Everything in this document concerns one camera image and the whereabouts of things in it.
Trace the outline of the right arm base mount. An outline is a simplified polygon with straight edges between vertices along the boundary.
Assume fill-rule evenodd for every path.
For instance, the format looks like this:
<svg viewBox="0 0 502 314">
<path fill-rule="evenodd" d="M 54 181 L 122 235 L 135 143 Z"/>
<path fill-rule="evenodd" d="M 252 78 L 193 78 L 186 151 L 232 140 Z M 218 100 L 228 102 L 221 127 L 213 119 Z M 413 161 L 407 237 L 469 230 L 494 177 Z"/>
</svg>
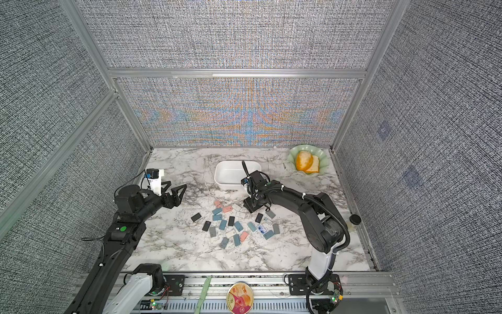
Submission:
<svg viewBox="0 0 502 314">
<path fill-rule="evenodd" d="M 283 277 L 292 296 L 305 296 L 307 289 L 315 295 L 343 295 L 343 286 L 340 277 L 331 273 L 327 279 L 323 279 L 319 285 L 313 287 L 317 279 L 306 273 L 290 273 Z"/>
</svg>

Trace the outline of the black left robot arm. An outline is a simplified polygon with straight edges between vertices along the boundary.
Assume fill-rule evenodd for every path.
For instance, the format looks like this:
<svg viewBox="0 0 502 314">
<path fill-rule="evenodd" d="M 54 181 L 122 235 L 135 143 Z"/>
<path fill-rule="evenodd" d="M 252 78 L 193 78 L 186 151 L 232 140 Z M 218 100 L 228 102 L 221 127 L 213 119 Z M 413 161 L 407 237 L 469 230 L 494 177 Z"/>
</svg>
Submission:
<svg viewBox="0 0 502 314">
<path fill-rule="evenodd" d="M 140 242 L 146 221 L 159 209 L 178 207 L 185 184 L 161 195 L 136 184 L 120 188 L 115 195 L 118 208 L 111 226 L 101 238 L 102 252 L 66 313 L 102 313 L 124 264 Z"/>
</svg>

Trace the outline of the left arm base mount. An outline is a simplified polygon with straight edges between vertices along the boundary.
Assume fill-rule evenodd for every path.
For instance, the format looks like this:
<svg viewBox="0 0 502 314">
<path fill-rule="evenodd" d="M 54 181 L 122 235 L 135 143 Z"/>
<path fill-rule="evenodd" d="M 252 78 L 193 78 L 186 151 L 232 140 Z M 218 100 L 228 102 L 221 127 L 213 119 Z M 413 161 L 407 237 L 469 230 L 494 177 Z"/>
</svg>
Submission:
<svg viewBox="0 0 502 314">
<path fill-rule="evenodd" d="M 186 276 L 183 274 L 164 274 L 166 284 L 166 292 L 163 294 L 165 297 L 182 296 Z"/>
</svg>

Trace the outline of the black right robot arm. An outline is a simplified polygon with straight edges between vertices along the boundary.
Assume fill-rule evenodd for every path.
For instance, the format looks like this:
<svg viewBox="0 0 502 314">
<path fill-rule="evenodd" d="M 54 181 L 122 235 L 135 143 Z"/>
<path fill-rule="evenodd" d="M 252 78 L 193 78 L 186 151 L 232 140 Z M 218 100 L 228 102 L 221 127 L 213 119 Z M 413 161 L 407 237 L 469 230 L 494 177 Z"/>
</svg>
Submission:
<svg viewBox="0 0 502 314">
<path fill-rule="evenodd" d="M 244 207 L 250 213 L 268 205 L 279 205 L 295 213 L 301 220 L 308 242 L 313 248 L 306 269 L 307 287 L 319 294 L 333 273 L 336 255 L 350 244 L 350 232 L 342 215 L 325 194 L 300 193 L 278 181 L 241 180 L 248 198 Z"/>
</svg>

